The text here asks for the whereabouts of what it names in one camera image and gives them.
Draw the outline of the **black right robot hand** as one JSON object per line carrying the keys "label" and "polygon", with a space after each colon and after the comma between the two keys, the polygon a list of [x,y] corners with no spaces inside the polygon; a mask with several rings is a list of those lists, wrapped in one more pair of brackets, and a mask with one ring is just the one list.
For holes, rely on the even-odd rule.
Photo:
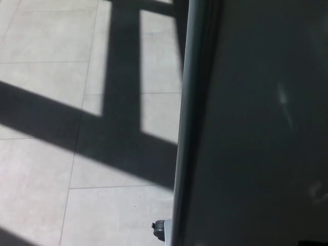
{"label": "black right robot hand", "polygon": [[300,240],[298,246],[328,246],[328,241]]}

